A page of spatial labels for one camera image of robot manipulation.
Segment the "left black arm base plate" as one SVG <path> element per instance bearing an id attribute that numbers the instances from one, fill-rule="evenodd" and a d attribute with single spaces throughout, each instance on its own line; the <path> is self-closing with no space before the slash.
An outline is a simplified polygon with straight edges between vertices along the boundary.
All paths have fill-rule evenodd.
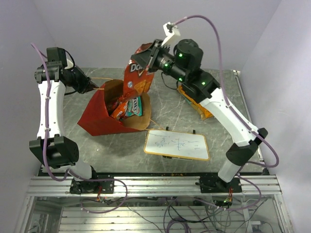
<path id="1" fill-rule="evenodd" d="M 114 191 L 114 181 L 105 179 L 104 181 L 84 181 L 74 178 L 71 181 L 69 193 L 70 194 L 112 194 Z"/>

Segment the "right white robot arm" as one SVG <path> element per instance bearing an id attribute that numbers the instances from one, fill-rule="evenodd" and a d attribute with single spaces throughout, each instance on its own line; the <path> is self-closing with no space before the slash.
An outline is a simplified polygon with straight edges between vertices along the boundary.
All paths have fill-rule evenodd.
<path id="1" fill-rule="evenodd" d="M 222 124 L 232 137 L 233 145 L 226 152 L 226 160 L 214 180 L 215 188 L 225 192 L 231 187 L 236 173 L 251 159 L 268 132 L 249 123 L 237 108 L 225 98 L 217 80 L 203 71 L 203 51 L 192 39 L 183 39 L 175 45 L 173 54 L 168 47 L 155 40 L 148 48 L 137 52 L 131 59 L 143 69 L 161 70 L 182 84 L 186 95 L 200 104 Z"/>

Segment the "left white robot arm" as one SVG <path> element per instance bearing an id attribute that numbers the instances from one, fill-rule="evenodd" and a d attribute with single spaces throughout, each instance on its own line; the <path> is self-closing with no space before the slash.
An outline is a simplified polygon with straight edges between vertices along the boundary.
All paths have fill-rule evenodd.
<path id="1" fill-rule="evenodd" d="M 75 64 L 67 50 L 50 47 L 46 55 L 39 50 L 37 53 L 42 60 L 35 71 L 40 94 L 40 124 L 36 139 L 29 142 L 29 149 L 52 179 L 63 181 L 51 171 L 61 168 L 65 177 L 71 175 L 82 181 L 83 189 L 93 193 L 99 188 L 99 180 L 92 176 L 92 166 L 79 158 L 77 143 L 65 136 L 63 102 L 67 87 L 84 94 L 95 90 L 97 85 Z"/>

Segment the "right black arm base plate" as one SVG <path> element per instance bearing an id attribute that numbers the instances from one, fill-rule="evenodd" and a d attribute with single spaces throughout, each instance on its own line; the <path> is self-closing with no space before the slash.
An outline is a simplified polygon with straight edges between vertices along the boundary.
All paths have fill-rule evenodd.
<path id="1" fill-rule="evenodd" d="M 200 187 L 201 193 L 241 193 L 242 186 L 239 178 L 233 178 L 226 183 L 218 177 L 200 177 L 195 183 Z"/>

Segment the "teal Fox's candy packet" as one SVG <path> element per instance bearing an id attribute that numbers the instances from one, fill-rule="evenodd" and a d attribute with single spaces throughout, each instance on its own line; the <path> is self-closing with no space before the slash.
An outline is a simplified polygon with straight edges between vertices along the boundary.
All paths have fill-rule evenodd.
<path id="1" fill-rule="evenodd" d="M 128 107 L 124 116 L 131 117 L 133 115 L 142 116 L 142 102 L 140 96 L 128 101 Z"/>

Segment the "orange striped snack packet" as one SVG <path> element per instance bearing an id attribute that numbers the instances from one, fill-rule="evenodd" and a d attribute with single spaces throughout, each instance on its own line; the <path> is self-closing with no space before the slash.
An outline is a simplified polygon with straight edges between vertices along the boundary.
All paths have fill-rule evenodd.
<path id="1" fill-rule="evenodd" d="M 178 86 L 177 91 L 179 94 L 181 94 L 185 98 L 187 103 L 200 115 L 201 120 L 205 120 L 207 118 L 213 117 L 213 114 L 211 112 L 204 109 L 200 104 L 196 103 L 192 98 L 190 98 L 185 93 L 181 85 Z"/>

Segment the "red snack packet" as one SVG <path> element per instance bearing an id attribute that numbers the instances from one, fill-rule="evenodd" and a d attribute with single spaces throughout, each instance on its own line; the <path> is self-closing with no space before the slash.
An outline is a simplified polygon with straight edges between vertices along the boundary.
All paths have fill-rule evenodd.
<path id="1" fill-rule="evenodd" d="M 123 98 L 130 100 L 150 90 L 154 73 L 149 73 L 132 58 L 129 60 L 123 79 Z"/>

